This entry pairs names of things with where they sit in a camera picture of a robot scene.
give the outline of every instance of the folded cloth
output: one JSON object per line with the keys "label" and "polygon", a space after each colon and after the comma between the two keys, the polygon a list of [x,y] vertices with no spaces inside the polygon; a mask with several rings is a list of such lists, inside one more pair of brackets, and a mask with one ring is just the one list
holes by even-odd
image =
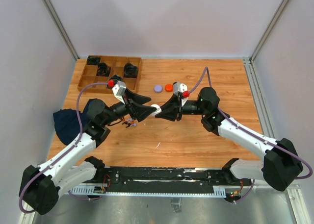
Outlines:
{"label": "folded cloth", "polygon": [[[94,99],[88,100],[82,113],[79,112],[83,127],[89,122],[87,111],[92,100]],[[53,120],[55,132],[63,144],[70,144],[79,134],[79,120],[76,110],[59,110],[53,114]]]}

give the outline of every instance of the gray floor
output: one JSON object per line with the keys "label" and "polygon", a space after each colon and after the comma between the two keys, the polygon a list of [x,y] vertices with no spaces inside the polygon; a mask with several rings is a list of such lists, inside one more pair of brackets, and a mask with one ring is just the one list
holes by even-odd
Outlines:
{"label": "gray floor", "polygon": [[237,205],[218,198],[182,198],[174,213],[171,198],[104,197],[96,202],[64,195],[57,206],[34,224],[293,224],[285,193],[260,189]]}

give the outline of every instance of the orange disc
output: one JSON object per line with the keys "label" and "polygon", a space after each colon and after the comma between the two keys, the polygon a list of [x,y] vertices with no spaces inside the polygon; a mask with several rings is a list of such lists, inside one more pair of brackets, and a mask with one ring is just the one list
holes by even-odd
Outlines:
{"label": "orange disc", "polygon": [[167,92],[172,92],[172,90],[173,90],[172,84],[166,84],[165,90],[166,90]]}

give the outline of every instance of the purple disc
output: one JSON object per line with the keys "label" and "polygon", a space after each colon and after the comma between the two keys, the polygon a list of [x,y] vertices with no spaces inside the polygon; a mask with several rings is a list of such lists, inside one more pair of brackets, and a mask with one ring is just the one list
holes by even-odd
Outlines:
{"label": "purple disc", "polygon": [[156,85],[156,86],[154,87],[154,91],[155,91],[156,93],[160,93],[160,92],[162,91],[162,86],[161,86],[161,85]]}

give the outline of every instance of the dark blue cloth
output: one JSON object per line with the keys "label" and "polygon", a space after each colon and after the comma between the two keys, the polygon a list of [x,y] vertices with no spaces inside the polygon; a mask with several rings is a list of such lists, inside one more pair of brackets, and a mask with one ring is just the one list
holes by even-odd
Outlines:
{"label": "dark blue cloth", "polygon": [[[87,117],[87,111],[88,106],[92,100],[94,99],[88,100],[82,113],[79,112],[83,127],[89,121]],[[76,110],[59,110],[53,114],[53,120],[55,132],[57,133],[58,138],[63,144],[70,144],[79,134],[79,120]]]}

